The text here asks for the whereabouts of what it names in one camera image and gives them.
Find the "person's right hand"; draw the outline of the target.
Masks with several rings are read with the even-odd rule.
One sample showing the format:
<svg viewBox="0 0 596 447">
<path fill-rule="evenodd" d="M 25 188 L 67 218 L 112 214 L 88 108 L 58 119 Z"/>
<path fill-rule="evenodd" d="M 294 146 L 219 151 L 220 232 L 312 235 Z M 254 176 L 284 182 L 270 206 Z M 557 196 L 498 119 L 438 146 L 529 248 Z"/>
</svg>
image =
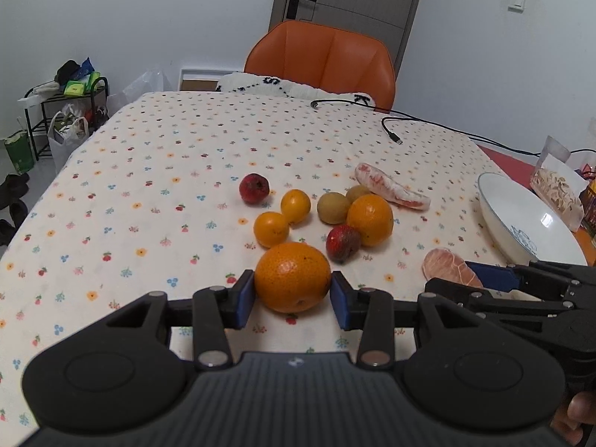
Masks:
<svg viewBox="0 0 596 447">
<path fill-rule="evenodd" d="M 595 425 L 595 393 L 577 393 L 570 403 L 561 405 L 552 418 L 551 428 L 570 445 L 577 446 L 583 436 L 583 425 Z"/>
</svg>

